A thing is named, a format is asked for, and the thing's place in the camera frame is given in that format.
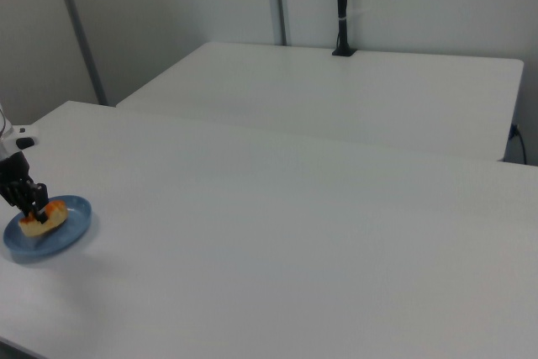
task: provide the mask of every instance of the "black pole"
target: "black pole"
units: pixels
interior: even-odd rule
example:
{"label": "black pole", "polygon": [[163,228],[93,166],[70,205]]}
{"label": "black pole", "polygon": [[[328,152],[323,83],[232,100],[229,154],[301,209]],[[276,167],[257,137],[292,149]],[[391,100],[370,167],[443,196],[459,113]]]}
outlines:
{"label": "black pole", "polygon": [[347,9],[347,0],[338,0],[338,40],[336,49],[333,55],[336,56],[351,56],[356,50],[350,48],[347,43],[347,17],[345,10]]}

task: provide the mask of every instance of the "table surface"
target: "table surface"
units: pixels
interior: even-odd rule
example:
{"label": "table surface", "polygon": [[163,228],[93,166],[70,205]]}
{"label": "table surface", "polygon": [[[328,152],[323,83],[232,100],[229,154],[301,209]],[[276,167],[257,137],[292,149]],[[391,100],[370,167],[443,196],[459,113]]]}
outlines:
{"label": "table surface", "polygon": [[522,69],[507,59],[209,43],[118,107],[496,161]]}
{"label": "table surface", "polygon": [[[538,171],[67,103],[25,155],[93,206],[0,247],[0,335],[50,358],[535,358]],[[0,222],[17,213],[3,202]]]}

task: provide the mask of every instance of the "black cable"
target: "black cable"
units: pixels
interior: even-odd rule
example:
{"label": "black cable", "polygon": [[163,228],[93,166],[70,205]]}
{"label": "black cable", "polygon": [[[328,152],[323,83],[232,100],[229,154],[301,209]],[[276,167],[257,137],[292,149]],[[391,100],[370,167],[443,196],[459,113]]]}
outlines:
{"label": "black cable", "polygon": [[3,135],[3,131],[6,129],[6,116],[3,114],[3,111],[1,109],[0,109],[0,114],[2,114],[2,118],[3,118],[3,127],[2,127],[2,130],[0,130],[0,138],[1,138]]}
{"label": "black cable", "polygon": [[525,142],[523,141],[523,136],[521,136],[521,133],[519,131],[518,136],[521,142],[521,150],[523,151],[523,164],[527,165],[527,152],[525,151]]}
{"label": "black cable", "polygon": [[512,140],[515,136],[520,138],[521,150],[523,151],[523,164],[527,165],[527,151],[525,149],[523,136],[521,136],[520,127],[517,124],[512,124],[512,126],[510,126],[508,140]]}

